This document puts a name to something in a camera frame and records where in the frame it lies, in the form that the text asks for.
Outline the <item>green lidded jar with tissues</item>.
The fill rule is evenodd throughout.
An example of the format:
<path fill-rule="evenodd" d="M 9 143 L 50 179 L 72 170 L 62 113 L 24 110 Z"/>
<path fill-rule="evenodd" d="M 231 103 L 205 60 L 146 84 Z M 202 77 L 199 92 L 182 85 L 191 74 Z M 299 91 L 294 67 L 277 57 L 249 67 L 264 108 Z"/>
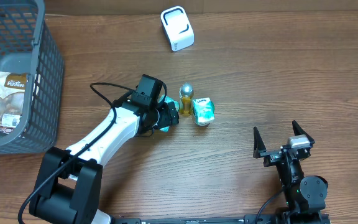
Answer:
<path fill-rule="evenodd" d="M 207 126 L 215 120 L 214 104 L 210 98 L 192 100 L 193 121 L 198 126 Z"/>

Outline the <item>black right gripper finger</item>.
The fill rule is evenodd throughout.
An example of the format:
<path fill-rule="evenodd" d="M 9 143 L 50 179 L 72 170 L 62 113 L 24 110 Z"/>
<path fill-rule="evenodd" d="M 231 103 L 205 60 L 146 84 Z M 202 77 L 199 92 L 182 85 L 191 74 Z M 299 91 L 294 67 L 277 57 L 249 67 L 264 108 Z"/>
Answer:
<path fill-rule="evenodd" d="M 315 143 L 315 140 L 306 131 L 304 131 L 295 120 L 293 120 L 291 123 L 295 136 L 305 135 L 308 138 L 311 145 Z"/>
<path fill-rule="evenodd" d="M 259 130 L 257 127 L 253 128 L 253 134 L 254 134 L 254 150 L 253 150 L 253 157 L 254 158 L 261 158 L 264 157 L 266 153 L 266 147 L 265 144 L 261 138 L 261 135 L 259 133 Z"/>

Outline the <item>yellow liquid bottle silver cap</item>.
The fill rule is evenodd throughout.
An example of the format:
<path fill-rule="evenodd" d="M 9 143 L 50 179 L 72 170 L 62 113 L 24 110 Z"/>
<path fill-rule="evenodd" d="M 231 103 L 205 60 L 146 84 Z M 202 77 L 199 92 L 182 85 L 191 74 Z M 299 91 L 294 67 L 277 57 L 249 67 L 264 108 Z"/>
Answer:
<path fill-rule="evenodd" d="M 183 116 L 189 116 L 192 111 L 192 98 L 193 98 L 193 86 L 189 83 L 184 83 L 179 91 L 180 95 L 180 110 L 179 112 Z"/>

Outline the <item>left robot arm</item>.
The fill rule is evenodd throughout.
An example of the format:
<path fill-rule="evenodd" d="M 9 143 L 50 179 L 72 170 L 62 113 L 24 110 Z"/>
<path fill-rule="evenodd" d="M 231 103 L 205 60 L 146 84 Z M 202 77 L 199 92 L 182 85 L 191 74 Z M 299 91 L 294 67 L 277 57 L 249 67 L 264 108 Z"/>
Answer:
<path fill-rule="evenodd" d="M 19 209 L 19 223 L 25 209 L 50 223 L 140 223 L 140 218 L 114 218 L 99 209 L 103 169 L 128 140 L 178 124 L 175 104 L 166 97 L 163 81 L 142 75 L 134 89 L 108 101 L 107 117 L 86 137 L 66 149 L 51 147 Z"/>

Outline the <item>teal tissue pack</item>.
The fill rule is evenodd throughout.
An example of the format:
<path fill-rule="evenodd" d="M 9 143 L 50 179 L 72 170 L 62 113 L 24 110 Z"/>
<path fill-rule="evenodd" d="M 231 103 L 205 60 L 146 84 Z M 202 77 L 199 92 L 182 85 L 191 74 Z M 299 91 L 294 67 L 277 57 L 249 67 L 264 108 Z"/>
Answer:
<path fill-rule="evenodd" d="M 177 110 L 179 110 L 179 103 L 178 103 L 177 101 L 171 99 L 169 96 L 164 96 L 164 95 L 163 95 L 163 96 L 160 98 L 160 102 L 162 102 L 163 97 L 165 97 L 164 103 L 165 103 L 165 102 L 168 103 L 168 102 L 171 102 L 171 101 L 176 102 L 176 103 L 177 103 Z"/>

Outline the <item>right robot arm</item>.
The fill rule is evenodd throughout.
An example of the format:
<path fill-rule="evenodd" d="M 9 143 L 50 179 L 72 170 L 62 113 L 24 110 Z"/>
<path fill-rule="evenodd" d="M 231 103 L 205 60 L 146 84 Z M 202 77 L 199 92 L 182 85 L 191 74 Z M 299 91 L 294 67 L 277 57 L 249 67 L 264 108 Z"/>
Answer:
<path fill-rule="evenodd" d="M 271 196 L 255 217 L 249 220 L 254 223 L 330 223 L 329 216 L 321 213 L 326 208 L 328 181 L 318 175 L 304 175 L 300 164 L 310 157 L 315 140 L 296 121 L 291 123 L 294 135 L 274 151 L 266 149 L 259 130 L 256 127 L 253 129 L 253 157 L 262 158 L 265 167 L 276 167 L 282 189 Z M 284 194 L 287 206 L 263 218 L 263 210 L 280 194 Z"/>

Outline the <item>brown snack wrapper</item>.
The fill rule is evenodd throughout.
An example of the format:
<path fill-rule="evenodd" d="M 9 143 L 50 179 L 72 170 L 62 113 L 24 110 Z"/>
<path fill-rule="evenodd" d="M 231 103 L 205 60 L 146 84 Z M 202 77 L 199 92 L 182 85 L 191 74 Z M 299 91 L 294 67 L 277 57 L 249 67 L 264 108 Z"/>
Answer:
<path fill-rule="evenodd" d="M 26 73 L 0 72 L 0 132 L 9 134 L 19 124 L 24 107 Z"/>

